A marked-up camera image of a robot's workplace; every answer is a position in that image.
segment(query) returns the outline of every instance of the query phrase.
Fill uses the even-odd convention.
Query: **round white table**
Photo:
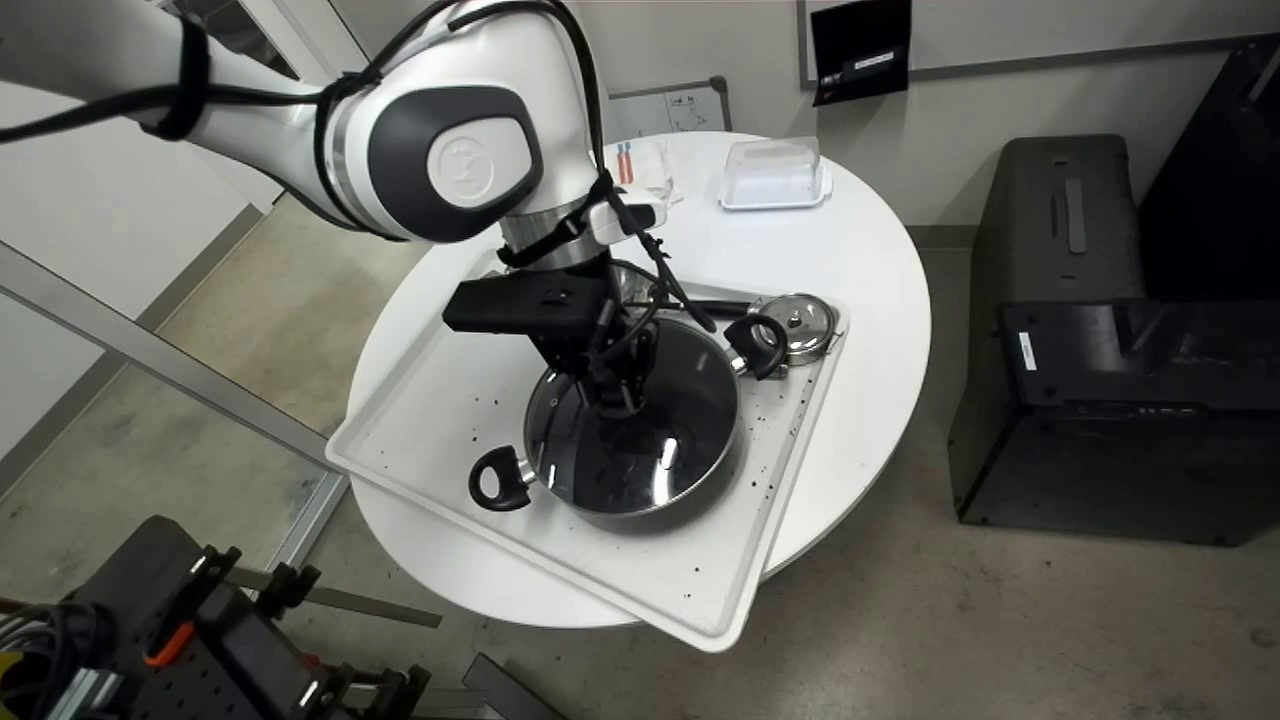
[[[902,445],[920,402],[932,316],[912,238],[842,163],[824,161],[831,195],[813,212],[722,212],[716,185],[737,139],[748,137],[684,132],[638,146],[661,148],[672,175],[661,238],[677,276],[762,296],[815,293],[850,312],[846,352],[767,557],[767,573],[780,573],[850,518]],[[404,276],[361,352],[348,408],[374,397],[426,316],[439,316],[464,271],[495,245],[495,232],[474,245],[439,245]],[[618,245],[618,257],[639,261],[638,239]],[[376,483],[353,481],[353,487],[387,557],[462,608],[535,627],[634,624],[630,611],[434,522]]]

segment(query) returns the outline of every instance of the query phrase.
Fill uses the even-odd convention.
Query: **concrete floor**
[[[163,338],[338,428],[370,323],[422,247],[281,206],[167,316]],[[426,708],[464,712],[462,672],[504,659],[568,715],[1280,715],[1280,536],[1238,553],[981,531],[954,522],[945,431],[964,374],[970,245],[926,238],[937,352],[920,411],[869,499],[766,585],[744,639],[698,658],[649,627],[535,631],[412,585],[353,503],[315,553],[327,587],[434,608],[412,627],[300,608],[288,631],[348,666],[426,666]],[[0,499],[0,598],[52,602],[149,512],[267,563],[308,468],[149,376],[119,374]]]

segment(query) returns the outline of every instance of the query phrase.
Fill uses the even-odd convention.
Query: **white tray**
[[[739,379],[739,450],[727,477],[652,522],[590,522],[534,483],[519,512],[485,512],[468,495],[474,466],[519,450],[523,406],[543,365],[523,338],[464,338],[427,322],[381,387],[353,408],[327,457],[444,524],[649,622],[725,654],[739,639],[755,585],[784,522],[797,466],[846,347],[789,379]]]

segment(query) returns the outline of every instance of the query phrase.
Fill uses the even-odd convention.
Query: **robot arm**
[[[297,105],[205,105],[185,139],[245,161],[338,226],[468,239],[504,220],[512,254],[543,239],[597,185],[590,93],[554,15],[455,28],[495,0],[435,3],[381,82],[325,95],[209,40],[209,85]],[[149,0],[6,0],[0,82],[99,102],[173,88],[188,28]],[[167,108],[137,112],[155,128]],[[554,268],[600,257],[584,232]]]

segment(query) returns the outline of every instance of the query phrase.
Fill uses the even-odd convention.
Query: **metal frame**
[[[129,316],[84,293],[81,284],[55,276],[32,257],[0,239],[0,293],[23,310],[47,316],[52,323],[125,355],[129,365],[154,374],[155,379],[182,387],[185,397],[223,411],[229,419],[278,441],[281,450],[315,466],[315,483],[297,512],[278,562],[300,570],[315,542],[325,536],[331,512],[348,495],[348,477],[327,466],[325,435],[281,411],[278,406],[251,397],[235,379],[199,365],[195,355],[163,345],[160,338],[137,327]]]

